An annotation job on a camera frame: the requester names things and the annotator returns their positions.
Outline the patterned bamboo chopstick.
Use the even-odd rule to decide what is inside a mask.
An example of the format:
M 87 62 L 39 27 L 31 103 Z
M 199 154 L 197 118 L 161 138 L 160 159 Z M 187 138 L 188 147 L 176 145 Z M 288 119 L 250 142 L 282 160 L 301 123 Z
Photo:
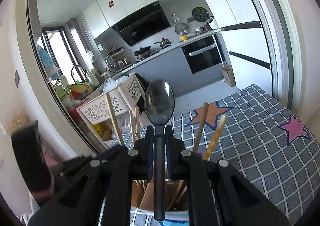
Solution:
M 205 153 L 202 157 L 203 160 L 208 160 L 210 158 L 212 152 L 214 151 L 214 149 L 216 147 L 216 144 L 217 144 L 221 134 L 223 133 L 227 119 L 228 119 L 227 115 L 225 115 L 225 114 L 221 115 L 221 117 L 217 123 L 216 130 L 214 131 L 213 136 L 210 140 L 210 143 L 207 147 L 207 150 L 205 151 Z

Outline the black translucent spoon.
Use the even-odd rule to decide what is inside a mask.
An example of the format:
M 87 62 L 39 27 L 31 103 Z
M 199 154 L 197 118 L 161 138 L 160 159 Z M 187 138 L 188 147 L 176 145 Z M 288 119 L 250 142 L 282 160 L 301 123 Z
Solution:
M 145 94 L 145 110 L 147 117 L 155 129 L 153 136 L 153 176 L 156 190 L 163 190 L 165 182 L 165 135 L 164 128 L 173 115 L 175 107 L 174 93 L 170 84 L 163 80 L 153 81 Z M 154 214 L 157 221 L 165 219 L 164 212 L 158 208 Z

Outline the kitchen faucet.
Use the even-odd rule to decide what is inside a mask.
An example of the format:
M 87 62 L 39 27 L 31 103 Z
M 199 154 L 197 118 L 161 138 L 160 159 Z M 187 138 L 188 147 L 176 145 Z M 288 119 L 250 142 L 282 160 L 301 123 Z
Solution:
M 87 70 L 85 70 L 80 65 L 74 65 L 71 68 L 71 76 L 75 83 L 85 83 L 87 82 Z

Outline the checkered grey tablecloth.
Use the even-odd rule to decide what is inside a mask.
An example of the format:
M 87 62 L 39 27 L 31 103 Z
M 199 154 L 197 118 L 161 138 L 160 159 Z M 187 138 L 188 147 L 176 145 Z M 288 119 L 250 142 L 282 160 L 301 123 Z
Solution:
M 195 109 L 209 102 L 229 107 L 228 121 L 212 161 L 228 160 L 259 189 L 291 225 L 307 211 L 319 191 L 319 143 L 310 130 L 293 142 L 284 123 L 304 124 L 280 102 L 255 84 L 229 88 L 220 81 L 177 97 L 169 125 L 174 136 L 193 147 L 198 125 L 191 124 Z

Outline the cardboard box on floor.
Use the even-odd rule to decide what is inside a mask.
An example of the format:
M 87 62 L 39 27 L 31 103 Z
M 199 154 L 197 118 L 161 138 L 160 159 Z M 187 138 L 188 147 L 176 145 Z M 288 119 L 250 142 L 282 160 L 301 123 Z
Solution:
M 225 65 L 224 67 L 221 68 L 223 77 L 225 79 L 225 82 L 230 86 L 230 87 L 235 87 L 236 82 L 234 78 L 234 73 L 231 65 Z

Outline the black built-in oven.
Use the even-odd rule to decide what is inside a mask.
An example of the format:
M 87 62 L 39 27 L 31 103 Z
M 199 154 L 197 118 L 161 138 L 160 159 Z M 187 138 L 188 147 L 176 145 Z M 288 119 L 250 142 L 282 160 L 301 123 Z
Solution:
M 181 49 L 193 74 L 225 61 L 221 44 L 215 34 L 182 46 Z

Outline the black wok on stove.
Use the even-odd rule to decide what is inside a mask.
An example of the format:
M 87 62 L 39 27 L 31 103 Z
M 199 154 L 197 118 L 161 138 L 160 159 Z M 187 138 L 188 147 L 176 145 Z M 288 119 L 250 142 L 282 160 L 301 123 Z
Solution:
M 138 59 L 141 60 L 148 55 L 151 54 L 151 46 L 141 47 L 138 51 L 135 51 L 133 55 Z

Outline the white refrigerator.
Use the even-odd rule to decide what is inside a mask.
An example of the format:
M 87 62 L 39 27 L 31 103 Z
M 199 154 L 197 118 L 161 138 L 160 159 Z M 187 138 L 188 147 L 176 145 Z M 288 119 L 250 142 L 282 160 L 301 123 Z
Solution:
M 239 89 L 256 84 L 273 93 L 270 54 L 252 0 L 205 0 L 221 31 Z

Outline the yellow bowl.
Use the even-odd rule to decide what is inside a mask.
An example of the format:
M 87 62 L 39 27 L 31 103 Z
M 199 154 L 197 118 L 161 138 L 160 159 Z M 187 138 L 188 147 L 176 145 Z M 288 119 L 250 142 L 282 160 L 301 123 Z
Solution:
M 181 36 L 180 37 L 181 41 L 186 41 L 189 39 L 189 37 L 187 35 Z

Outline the small pot on stove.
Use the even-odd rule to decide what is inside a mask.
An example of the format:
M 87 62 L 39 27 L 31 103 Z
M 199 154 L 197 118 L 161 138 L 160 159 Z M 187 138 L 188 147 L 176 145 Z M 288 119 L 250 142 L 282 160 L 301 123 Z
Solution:
M 168 38 L 162 38 L 161 41 L 155 42 L 154 44 L 155 45 L 158 44 L 161 49 L 164 49 L 164 48 L 171 46 L 171 41 Z

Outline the black range hood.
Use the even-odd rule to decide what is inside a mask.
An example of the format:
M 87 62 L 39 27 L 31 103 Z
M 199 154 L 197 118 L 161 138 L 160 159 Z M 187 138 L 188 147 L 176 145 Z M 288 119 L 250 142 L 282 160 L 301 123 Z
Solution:
M 155 1 L 123 18 L 112 28 L 129 46 L 170 27 L 158 1 Z

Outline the hanging black round pan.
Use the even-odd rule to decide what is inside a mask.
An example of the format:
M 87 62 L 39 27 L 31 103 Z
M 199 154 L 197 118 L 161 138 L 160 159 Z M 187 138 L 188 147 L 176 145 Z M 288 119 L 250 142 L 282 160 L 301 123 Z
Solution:
M 203 7 L 195 7 L 191 13 L 193 18 L 198 22 L 206 22 L 209 19 L 209 13 Z

